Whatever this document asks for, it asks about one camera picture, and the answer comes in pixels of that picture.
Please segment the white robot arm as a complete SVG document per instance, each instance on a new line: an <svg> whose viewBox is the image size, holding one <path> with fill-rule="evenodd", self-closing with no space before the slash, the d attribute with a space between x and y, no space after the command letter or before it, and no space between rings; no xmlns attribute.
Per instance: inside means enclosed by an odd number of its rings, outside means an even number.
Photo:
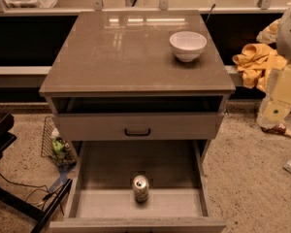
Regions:
<svg viewBox="0 0 291 233"><path fill-rule="evenodd" d="M275 43L278 54L288 63L281 70L273 69L268 77L266 97L256 119L264 130L283 123L291 112L291 4L280 19Z"/></svg>

